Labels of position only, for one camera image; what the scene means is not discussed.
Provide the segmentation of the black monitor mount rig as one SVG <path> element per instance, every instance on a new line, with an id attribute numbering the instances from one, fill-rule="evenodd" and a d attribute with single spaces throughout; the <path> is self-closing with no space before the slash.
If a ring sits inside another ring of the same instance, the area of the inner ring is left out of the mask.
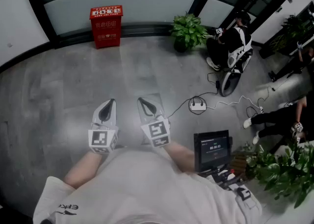
<path id="1" fill-rule="evenodd" d="M 205 178 L 224 190 L 234 191 L 237 187 L 244 183 L 242 175 L 243 173 L 240 173 L 236 169 L 222 166 L 208 171 Z"/>

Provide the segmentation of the person's left forearm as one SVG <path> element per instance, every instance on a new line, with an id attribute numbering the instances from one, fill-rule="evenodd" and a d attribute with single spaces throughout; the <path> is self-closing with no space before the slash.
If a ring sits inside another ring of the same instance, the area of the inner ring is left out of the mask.
<path id="1" fill-rule="evenodd" d="M 87 152 L 66 174 L 64 182 L 77 189 L 92 180 L 100 167 L 103 156 Z"/>

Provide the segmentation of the black monitor screen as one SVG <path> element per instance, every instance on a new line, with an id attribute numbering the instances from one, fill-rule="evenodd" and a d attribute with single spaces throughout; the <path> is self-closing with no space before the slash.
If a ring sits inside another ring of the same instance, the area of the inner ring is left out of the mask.
<path id="1" fill-rule="evenodd" d="M 231 147 L 228 130 L 195 133 L 195 171 L 201 173 L 228 164 L 231 159 Z"/>

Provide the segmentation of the brown wooden planter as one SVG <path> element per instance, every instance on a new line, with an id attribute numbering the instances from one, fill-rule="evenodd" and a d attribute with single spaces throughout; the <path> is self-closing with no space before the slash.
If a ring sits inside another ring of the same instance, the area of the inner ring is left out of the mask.
<path id="1" fill-rule="evenodd" d="M 246 156 L 243 154 L 237 154 L 233 157 L 233 160 L 230 162 L 230 168 L 234 170 L 236 176 L 240 176 L 243 180 L 246 180 L 246 167 L 247 161 Z"/>

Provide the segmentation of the tall green plant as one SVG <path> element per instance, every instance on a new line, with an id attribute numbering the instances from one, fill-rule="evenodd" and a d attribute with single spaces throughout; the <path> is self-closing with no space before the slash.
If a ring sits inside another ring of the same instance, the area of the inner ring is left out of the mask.
<path id="1" fill-rule="evenodd" d="M 314 19 L 302 19 L 295 15 L 290 15 L 282 24 L 279 34 L 269 43 L 271 52 L 291 52 L 297 47 L 297 42 L 301 42 L 306 34 L 314 28 Z"/>

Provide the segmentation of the person's white shirt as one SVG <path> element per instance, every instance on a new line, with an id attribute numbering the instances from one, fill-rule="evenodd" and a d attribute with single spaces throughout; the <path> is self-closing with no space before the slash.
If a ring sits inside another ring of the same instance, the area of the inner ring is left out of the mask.
<path id="1" fill-rule="evenodd" d="M 162 147 L 122 148 L 75 189 L 50 176 L 33 224 L 258 224 L 256 197 L 242 201 L 197 173 L 183 173 Z"/>

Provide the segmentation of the white curved seat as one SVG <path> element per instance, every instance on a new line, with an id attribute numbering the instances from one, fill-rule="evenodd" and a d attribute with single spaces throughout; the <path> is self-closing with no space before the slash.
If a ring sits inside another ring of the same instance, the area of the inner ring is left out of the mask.
<path id="1" fill-rule="evenodd" d="M 253 54 L 253 49 L 250 48 L 234 65 L 234 67 L 225 72 L 222 85 L 221 85 L 221 95 L 223 97 L 229 96 L 236 89 L 241 75 L 243 74 L 245 68 L 247 67 Z"/>

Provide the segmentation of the green potted plant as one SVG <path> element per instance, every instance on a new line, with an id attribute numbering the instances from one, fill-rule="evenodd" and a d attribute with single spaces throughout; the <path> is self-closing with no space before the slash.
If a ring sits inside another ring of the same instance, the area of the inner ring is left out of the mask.
<path id="1" fill-rule="evenodd" d="M 179 53 L 205 45 L 208 37 L 206 28 L 201 25 L 201 19 L 188 13 L 175 16 L 169 32 L 175 38 L 174 49 Z"/>

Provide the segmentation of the large leafy green plant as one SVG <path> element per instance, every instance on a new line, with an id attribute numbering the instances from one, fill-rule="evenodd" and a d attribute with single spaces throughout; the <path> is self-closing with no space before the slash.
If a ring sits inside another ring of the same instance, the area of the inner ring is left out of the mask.
<path id="1" fill-rule="evenodd" d="M 257 179 L 275 200 L 287 198 L 298 208 L 314 191 L 314 145 L 305 142 L 301 147 L 290 144 L 283 155 L 263 150 L 246 156 L 246 175 Z"/>

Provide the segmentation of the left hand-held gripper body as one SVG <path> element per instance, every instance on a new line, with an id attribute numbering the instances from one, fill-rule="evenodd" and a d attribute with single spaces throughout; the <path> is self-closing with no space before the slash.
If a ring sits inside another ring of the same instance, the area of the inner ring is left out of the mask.
<path id="1" fill-rule="evenodd" d="M 119 128 L 92 123 L 88 130 L 88 143 L 92 152 L 98 154 L 109 154 L 115 149 L 118 141 Z"/>

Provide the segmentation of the person's right forearm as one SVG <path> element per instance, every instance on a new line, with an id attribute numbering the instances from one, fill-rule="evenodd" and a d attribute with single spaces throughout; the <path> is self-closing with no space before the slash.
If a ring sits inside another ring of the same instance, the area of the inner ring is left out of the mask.
<path id="1" fill-rule="evenodd" d="M 176 142 L 171 142 L 163 146 L 165 151 L 174 161 L 179 170 L 183 173 L 195 172 L 195 154 L 187 147 Z"/>

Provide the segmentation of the white power strip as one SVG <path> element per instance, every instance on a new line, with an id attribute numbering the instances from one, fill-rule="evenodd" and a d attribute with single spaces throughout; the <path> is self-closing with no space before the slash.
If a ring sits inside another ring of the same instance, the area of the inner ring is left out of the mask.
<path id="1" fill-rule="evenodd" d="M 207 105 L 204 102 L 200 103 L 192 102 L 189 105 L 189 109 L 191 111 L 205 111 L 207 109 Z"/>

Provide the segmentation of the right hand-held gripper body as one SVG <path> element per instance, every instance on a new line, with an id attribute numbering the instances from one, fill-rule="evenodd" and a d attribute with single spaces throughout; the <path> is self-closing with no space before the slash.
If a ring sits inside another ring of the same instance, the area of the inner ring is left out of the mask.
<path id="1" fill-rule="evenodd" d="M 170 123 L 168 119 L 162 116 L 158 116 L 152 123 L 142 125 L 141 129 L 154 148 L 160 148 L 171 143 Z"/>

